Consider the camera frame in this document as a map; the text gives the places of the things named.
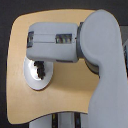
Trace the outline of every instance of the gray robot arm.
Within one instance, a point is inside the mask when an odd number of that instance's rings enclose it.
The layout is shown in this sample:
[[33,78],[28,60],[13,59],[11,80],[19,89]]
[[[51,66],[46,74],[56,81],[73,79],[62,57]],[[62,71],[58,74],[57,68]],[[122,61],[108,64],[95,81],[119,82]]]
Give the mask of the gray robot arm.
[[[30,27],[29,32],[33,32],[27,48],[29,59],[53,62],[79,59],[76,24],[40,23]],[[99,67],[100,75],[89,104],[89,128],[128,128],[128,85],[116,19],[104,10],[96,11],[84,21],[79,36],[83,57],[92,67]]]

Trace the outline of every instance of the gray plastic casing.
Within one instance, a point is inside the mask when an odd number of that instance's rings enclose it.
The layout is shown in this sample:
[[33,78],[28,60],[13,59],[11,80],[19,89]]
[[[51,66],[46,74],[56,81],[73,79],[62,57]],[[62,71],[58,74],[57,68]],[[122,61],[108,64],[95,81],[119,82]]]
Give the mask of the gray plastic casing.
[[[77,24],[39,22],[29,27],[33,32],[32,46],[27,48],[27,58],[33,61],[77,62]],[[56,43],[57,34],[72,34],[71,43]]]

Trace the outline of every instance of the curved wooden panel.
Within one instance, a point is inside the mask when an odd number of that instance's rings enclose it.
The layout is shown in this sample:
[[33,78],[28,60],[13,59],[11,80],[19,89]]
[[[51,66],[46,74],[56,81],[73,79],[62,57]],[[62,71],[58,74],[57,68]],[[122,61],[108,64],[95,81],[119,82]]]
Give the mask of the curved wooden panel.
[[13,24],[7,62],[7,114],[12,124],[29,122],[40,116],[60,112],[88,112],[88,104],[98,84],[98,76],[84,60],[76,64],[54,64],[54,75],[42,91],[32,90],[23,75],[28,28],[35,22],[74,22],[79,24],[90,10],[55,10],[19,17]]

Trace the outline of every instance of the wooden board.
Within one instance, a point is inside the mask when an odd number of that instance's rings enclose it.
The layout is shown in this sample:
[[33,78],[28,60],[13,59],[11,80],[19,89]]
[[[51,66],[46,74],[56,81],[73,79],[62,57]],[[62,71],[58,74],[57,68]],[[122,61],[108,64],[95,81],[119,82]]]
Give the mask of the wooden board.
[[12,26],[7,62],[7,115],[12,124],[29,122],[40,116],[61,112],[88,112],[88,104],[98,84],[98,76],[84,60],[76,64],[54,64],[54,75],[42,91],[32,90],[23,74],[28,28],[35,22],[74,22],[79,24],[90,10],[44,11],[17,18]]

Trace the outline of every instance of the dark background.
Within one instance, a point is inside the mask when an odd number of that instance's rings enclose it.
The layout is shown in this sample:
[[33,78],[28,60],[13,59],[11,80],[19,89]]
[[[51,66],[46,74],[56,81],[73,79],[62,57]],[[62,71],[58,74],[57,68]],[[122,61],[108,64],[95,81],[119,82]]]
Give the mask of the dark background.
[[[7,120],[6,67],[12,24],[20,15],[55,9],[105,9],[121,26],[128,25],[128,0],[0,0],[0,128],[28,128],[28,124],[11,125]],[[128,29],[121,30],[126,40]]]

